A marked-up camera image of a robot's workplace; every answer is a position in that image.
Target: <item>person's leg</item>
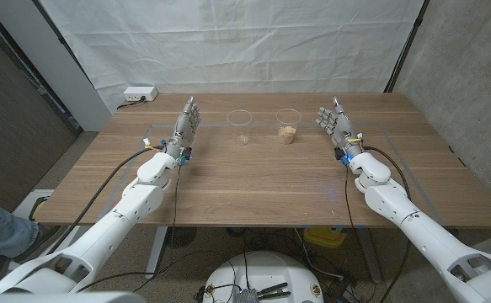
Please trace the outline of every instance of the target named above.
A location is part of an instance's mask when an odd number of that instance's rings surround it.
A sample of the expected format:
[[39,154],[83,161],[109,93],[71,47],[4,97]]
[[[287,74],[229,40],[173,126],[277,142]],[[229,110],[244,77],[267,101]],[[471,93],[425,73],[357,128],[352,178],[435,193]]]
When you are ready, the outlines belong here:
[[38,236],[37,223],[0,208],[0,255],[13,258],[26,251]]

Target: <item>empty plastic cup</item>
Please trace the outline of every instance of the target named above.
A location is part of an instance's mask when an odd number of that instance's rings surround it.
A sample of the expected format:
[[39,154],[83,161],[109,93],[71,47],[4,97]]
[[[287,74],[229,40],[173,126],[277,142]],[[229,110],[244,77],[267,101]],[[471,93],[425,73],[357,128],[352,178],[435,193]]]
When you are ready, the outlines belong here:
[[243,146],[248,143],[248,133],[251,130],[253,116],[247,110],[233,110],[227,115],[228,123],[232,127],[234,144]]

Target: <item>table leg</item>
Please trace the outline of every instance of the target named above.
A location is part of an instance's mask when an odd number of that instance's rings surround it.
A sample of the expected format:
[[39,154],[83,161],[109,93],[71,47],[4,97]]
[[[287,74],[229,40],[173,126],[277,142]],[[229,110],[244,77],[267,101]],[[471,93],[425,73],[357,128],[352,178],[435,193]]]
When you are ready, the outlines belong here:
[[[161,252],[164,246],[164,237],[167,235],[166,226],[159,226],[155,231],[155,237],[153,238],[152,252],[150,252],[150,259],[147,261],[146,272],[155,273],[157,264],[159,263],[159,258],[161,257]],[[146,279],[153,277],[153,274],[145,275]]]
[[378,257],[376,256],[376,249],[372,243],[371,231],[368,228],[357,229],[357,236],[360,238],[363,245],[363,253],[365,254],[365,261],[372,282],[379,284],[383,282],[382,272],[378,265]]

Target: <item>clear plastic cup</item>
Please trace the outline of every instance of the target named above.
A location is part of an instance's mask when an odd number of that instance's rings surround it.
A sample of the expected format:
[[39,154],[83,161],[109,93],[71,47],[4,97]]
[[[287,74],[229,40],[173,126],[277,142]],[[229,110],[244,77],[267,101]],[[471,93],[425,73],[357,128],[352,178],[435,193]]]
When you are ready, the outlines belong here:
[[251,131],[253,116],[247,110],[236,109],[228,113],[228,123],[232,127],[234,144],[243,146],[248,143],[248,133]]
[[278,130],[277,137],[280,144],[290,144],[294,141],[297,124],[302,120],[302,115],[295,109],[281,109],[277,112]]

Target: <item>blue connector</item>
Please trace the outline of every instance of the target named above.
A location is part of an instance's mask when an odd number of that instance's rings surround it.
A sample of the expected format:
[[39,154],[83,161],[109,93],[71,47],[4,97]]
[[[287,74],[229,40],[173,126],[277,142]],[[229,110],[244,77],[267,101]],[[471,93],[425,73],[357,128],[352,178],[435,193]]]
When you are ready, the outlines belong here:
[[350,164],[350,161],[352,161],[352,157],[348,156],[348,154],[345,154],[344,157],[340,158],[340,162],[345,166]]

